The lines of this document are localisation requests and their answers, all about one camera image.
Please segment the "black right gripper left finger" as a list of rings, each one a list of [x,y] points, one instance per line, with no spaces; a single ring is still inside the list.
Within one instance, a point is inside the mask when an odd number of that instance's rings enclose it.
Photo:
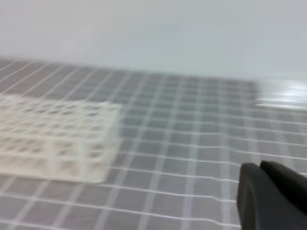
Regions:
[[[294,206],[260,165],[241,165],[236,204],[243,230],[307,228],[307,211]]]

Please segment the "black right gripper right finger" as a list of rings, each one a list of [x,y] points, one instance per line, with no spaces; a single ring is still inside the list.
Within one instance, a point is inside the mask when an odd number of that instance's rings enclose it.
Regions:
[[[266,172],[280,192],[301,211],[307,210],[307,178],[273,161],[262,161]]]

